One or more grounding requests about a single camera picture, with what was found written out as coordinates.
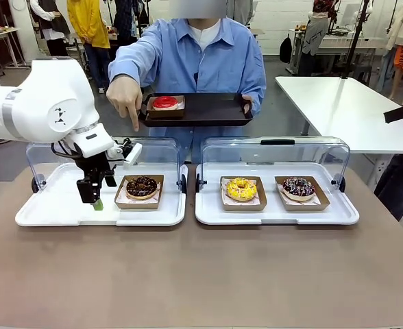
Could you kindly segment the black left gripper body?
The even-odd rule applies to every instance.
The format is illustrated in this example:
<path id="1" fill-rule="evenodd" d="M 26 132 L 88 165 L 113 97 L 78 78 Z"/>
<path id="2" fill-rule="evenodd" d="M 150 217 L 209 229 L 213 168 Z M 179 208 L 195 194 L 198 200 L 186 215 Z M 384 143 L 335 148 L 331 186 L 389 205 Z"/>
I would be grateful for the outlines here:
<path id="1" fill-rule="evenodd" d="M 85 181 L 102 181 L 105 175 L 110 172 L 106 152 L 88 158 L 79 156 L 74 161 L 77 167 L 83 171 Z"/>

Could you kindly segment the person's right hand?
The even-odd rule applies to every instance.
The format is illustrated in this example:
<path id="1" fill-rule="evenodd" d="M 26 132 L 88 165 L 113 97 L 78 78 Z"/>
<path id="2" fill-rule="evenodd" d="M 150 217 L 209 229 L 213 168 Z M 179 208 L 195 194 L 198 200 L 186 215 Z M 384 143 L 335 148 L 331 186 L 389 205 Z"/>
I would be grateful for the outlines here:
<path id="1" fill-rule="evenodd" d="M 111 81 L 106 96 L 119 116 L 129 118 L 134 131 L 139 131 L 143 94 L 138 82 L 129 75 L 118 75 Z"/>

